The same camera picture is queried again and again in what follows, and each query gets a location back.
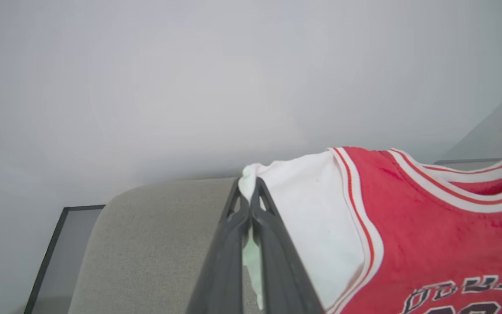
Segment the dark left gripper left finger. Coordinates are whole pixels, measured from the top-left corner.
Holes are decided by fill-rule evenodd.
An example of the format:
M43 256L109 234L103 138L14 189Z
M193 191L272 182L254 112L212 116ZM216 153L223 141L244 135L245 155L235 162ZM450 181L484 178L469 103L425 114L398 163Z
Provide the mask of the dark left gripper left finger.
M188 302L187 314L243 314L242 252L249 227L250 205L235 180Z

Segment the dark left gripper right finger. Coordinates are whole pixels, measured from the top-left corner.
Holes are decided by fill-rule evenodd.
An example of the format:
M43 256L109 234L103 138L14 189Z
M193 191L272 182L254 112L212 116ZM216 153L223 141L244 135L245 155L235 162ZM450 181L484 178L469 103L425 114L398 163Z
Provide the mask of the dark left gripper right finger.
M258 177L251 198L251 225L261 257L266 314L323 314L312 282L268 187Z

